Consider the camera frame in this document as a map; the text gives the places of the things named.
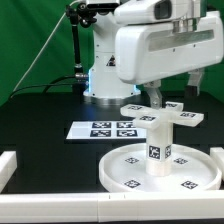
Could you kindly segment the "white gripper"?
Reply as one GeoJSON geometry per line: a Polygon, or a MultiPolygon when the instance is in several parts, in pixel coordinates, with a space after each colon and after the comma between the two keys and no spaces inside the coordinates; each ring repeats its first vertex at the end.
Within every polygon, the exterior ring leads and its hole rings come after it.
{"type": "Polygon", "coordinates": [[[201,18],[196,31],[174,33],[168,22],[122,27],[115,38],[118,77],[129,84],[146,83],[144,90],[153,109],[162,106],[159,79],[190,71],[185,96],[197,97],[203,67],[217,64],[223,57],[224,31],[218,11],[201,18]]]}

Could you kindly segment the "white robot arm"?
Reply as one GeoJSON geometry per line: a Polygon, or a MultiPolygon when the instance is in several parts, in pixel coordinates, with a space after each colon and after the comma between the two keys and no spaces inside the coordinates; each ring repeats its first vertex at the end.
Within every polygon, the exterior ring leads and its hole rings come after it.
{"type": "Polygon", "coordinates": [[[189,73],[199,91],[204,68],[224,58],[224,28],[205,0],[86,0],[93,25],[94,64],[87,99],[121,104],[143,85],[162,106],[161,80],[189,73]]]}

